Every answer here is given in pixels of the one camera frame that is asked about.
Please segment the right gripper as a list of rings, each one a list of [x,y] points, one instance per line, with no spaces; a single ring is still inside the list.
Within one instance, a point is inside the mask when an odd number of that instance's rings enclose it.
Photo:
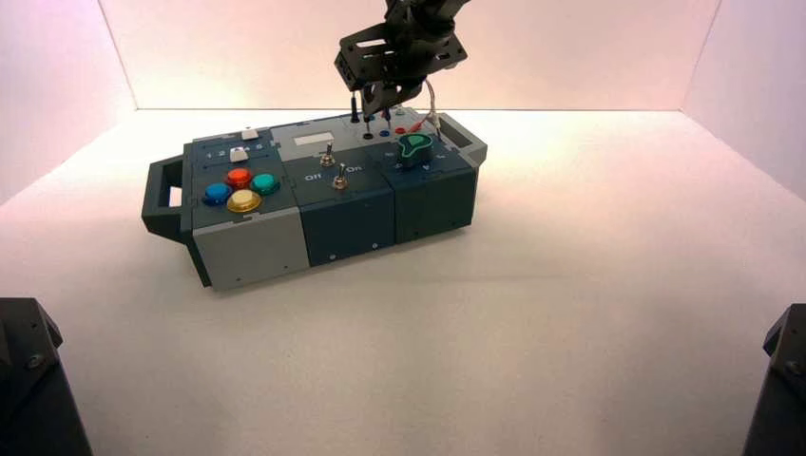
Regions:
[[[349,90],[360,90],[369,120],[415,98],[428,75],[467,58],[452,19],[397,18],[341,39],[335,67]]]

